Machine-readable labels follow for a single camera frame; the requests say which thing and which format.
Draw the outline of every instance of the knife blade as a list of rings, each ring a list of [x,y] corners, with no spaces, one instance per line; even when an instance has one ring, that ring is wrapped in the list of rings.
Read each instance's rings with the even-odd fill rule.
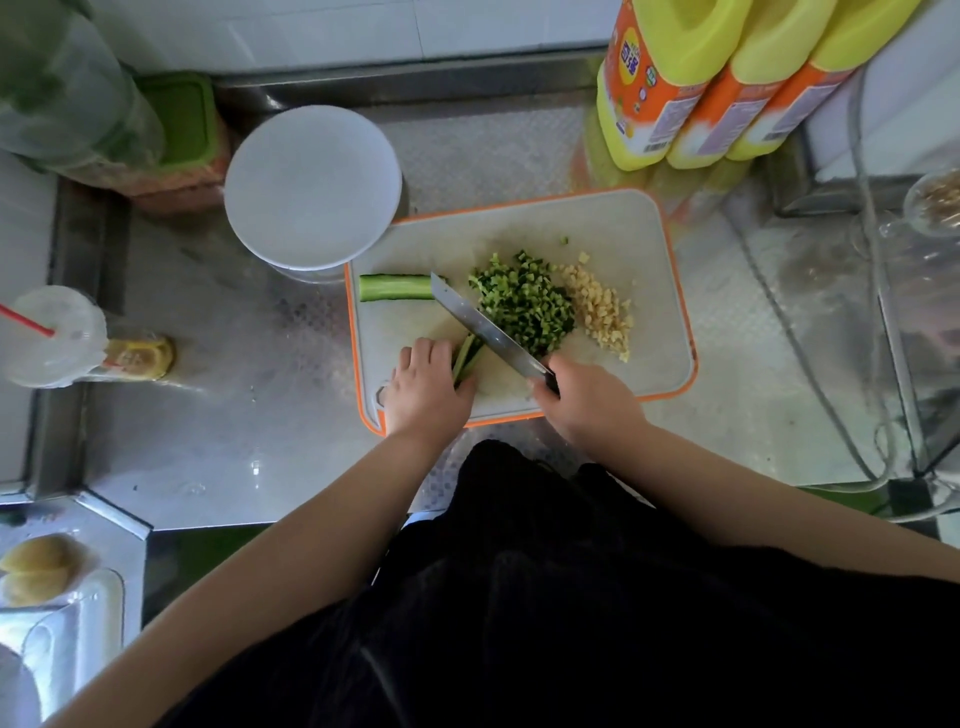
[[[483,312],[477,310],[470,301],[444,283],[444,279],[436,273],[430,274],[430,290],[437,303],[521,376],[542,378],[550,391],[560,396],[557,376],[548,367],[540,364],[532,354],[504,333]]]

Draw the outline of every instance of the red straw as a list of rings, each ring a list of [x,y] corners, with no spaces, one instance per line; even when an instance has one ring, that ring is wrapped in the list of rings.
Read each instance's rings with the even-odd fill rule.
[[[50,338],[56,333],[52,328],[42,327],[36,321],[28,319],[26,316],[17,313],[12,308],[7,308],[2,303],[0,303],[0,313],[2,313],[8,319],[16,321],[18,324],[23,324],[27,328],[32,328],[37,333],[42,333],[47,338]]]

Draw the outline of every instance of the minced ginger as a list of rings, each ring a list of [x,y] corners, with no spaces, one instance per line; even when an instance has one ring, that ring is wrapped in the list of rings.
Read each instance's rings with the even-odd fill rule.
[[[587,262],[585,257],[589,260],[581,255],[582,263]],[[621,302],[614,289],[604,288],[583,265],[560,266],[558,272],[587,333],[601,349],[619,354],[620,361],[629,361],[630,329],[634,327],[634,317],[627,313],[630,300]]]

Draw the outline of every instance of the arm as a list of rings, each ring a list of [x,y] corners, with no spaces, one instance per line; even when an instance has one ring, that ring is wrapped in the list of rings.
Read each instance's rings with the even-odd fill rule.
[[[47,725],[152,726],[245,648],[359,591],[469,417],[475,387],[454,391],[451,352],[429,339],[404,349],[387,438],[171,604]]]
[[[649,425],[630,390],[597,366],[550,360],[547,420],[574,446],[716,544],[776,546],[821,566],[960,583],[960,551],[791,488]]]

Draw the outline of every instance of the cable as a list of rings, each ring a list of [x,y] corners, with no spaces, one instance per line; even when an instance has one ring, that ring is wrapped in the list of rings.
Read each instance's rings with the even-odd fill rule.
[[[867,465],[867,462],[863,459],[863,456],[860,455],[860,450],[857,449],[856,443],[853,441],[850,432],[844,426],[843,421],[840,419],[840,415],[837,414],[836,409],[834,409],[833,404],[827,398],[827,394],[824,392],[823,388],[820,386],[820,382],[817,381],[816,375],[813,374],[813,367],[810,366],[809,360],[806,358],[804,349],[800,344],[800,341],[797,339],[797,334],[794,333],[793,325],[790,323],[790,319],[787,317],[786,313],[780,307],[780,304],[777,302],[777,297],[774,295],[774,292],[770,289],[770,285],[767,283],[766,278],[760,273],[760,268],[756,263],[754,254],[751,253],[747,241],[743,235],[737,235],[737,239],[740,243],[740,250],[743,252],[744,257],[747,258],[747,265],[750,267],[750,272],[754,275],[754,279],[759,284],[760,289],[763,291],[763,295],[767,299],[767,303],[770,304],[770,307],[773,309],[774,315],[777,317],[777,320],[780,322],[780,327],[783,329],[783,334],[786,336],[787,343],[790,345],[790,349],[793,350],[794,356],[797,357],[797,363],[800,364],[800,370],[804,373],[804,378],[806,379],[807,384],[810,385],[810,389],[813,390],[814,396],[817,398],[817,401],[824,408],[824,411],[827,412],[827,416],[830,421],[833,423],[833,426],[836,428],[837,433],[840,435],[840,439],[843,440],[844,446],[847,448],[847,452],[856,462],[857,467],[860,471],[870,479],[871,483],[876,481],[876,476],[874,472],[870,469],[870,466]],[[846,488],[858,489],[860,484],[856,485],[830,485],[830,486],[805,486],[810,488],[817,488],[821,490],[833,490],[838,493],[861,493],[860,490],[843,490]]]
[[[864,476],[867,478],[867,482],[864,483],[831,483],[824,485],[805,486],[807,488],[830,491],[832,493],[870,493],[872,491],[879,490],[890,479],[894,469],[894,462],[897,457],[897,446],[894,439],[893,422],[887,410],[886,403],[883,400],[882,392],[879,388],[880,346],[876,337],[876,331],[877,325],[880,322],[878,300],[879,282],[883,273],[883,259],[880,251],[880,241],[876,221],[876,208],[874,206],[873,196],[870,192],[870,183],[867,178],[866,167],[863,162],[863,139],[860,127],[865,80],[865,69],[861,68],[859,71],[857,71],[852,81],[852,96],[847,114],[847,132],[851,144],[853,168],[856,170],[857,188],[859,189],[863,198],[865,220],[863,221],[861,229],[868,244],[867,251],[859,250],[859,248],[853,244],[852,240],[850,240],[850,242],[853,245],[853,248],[861,255],[861,257],[870,260],[868,287],[870,296],[870,327],[872,334],[872,345],[870,351],[868,392],[875,398],[876,406],[880,414],[880,424],[877,427],[877,430],[883,430],[887,446],[885,452],[877,447],[880,456],[883,458],[883,470],[879,475],[874,474],[871,468],[867,465],[866,460],[860,454],[859,448],[853,441],[853,437],[850,435],[850,432],[843,424],[843,421],[840,419],[839,414],[837,414],[833,404],[830,402],[823,388],[820,386],[820,382],[817,381],[817,378],[813,373],[813,368],[810,366],[809,360],[806,358],[803,347],[801,346],[800,341],[797,339],[797,335],[794,333],[793,326],[790,323],[789,318],[780,307],[780,304],[777,302],[777,298],[771,290],[770,285],[767,283],[766,278],[760,272],[759,266],[756,263],[756,259],[747,245],[746,236],[742,234],[740,230],[737,231],[740,233],[737,235],[740,249],[747,259],[747,264],[750,267],[754,279],[759,284],[760,289],[763,291],[763,295],[766,297],[767,302],[774,311],[774,315],[776,315],[778,321],[780,322],[780,326],[782,327],[783,333],[786,336],[787,343],[790,345],[794,355],[797,357],[797,362],[800,365],[801,371],[804,373],[804,378],[810,385],[810,388],[813,390],[817,401],[827,413],[830,422],[833,424],[837,434],[843,441],[847,452],[850,454],[860,471],[862,471]]]
[[[944,500],[944,502],[942,502],[940,505],[935,505],[932,508],[918,511],[917,513],[908,513],[905,516],[888,516],[886,517],[886,520],[890,523],[912,523],[915,521],[925,521],[926,519],[936,518],[937,516],[944,516],[951,511],[960,509],[960,491],[957,491],[953,485],[942,480],[933,480],[930,484],[940,488],[947,488],[949,490],[947,499]]]
[[[847,136],[850,139],[853,169],[856,172],[856,186],[863,200],[863,233],[867,239],[867,251],[870,255],[870,379],[869,391],[874,395],[876,408],[880,415],[880,424],[886,440],[887,451],[883,457],[883,470],[870,483],[864,483],[860,490],[845,490],[845,493],[865,493],[882,487],[893,474],[894,461],[897,458],[897,442],[894,439],[893,421],[887,409],[886,401],[880,390],[880,345],[876,333],[880,329],[880,281],[883,277],[883,250],[879,235],[879,222],[876,219],[874,196],[870,191],[867,166],[863,161],[863,96],[867,84],[867,67],[856,72],[852,82],[850,105],[847,108]]]

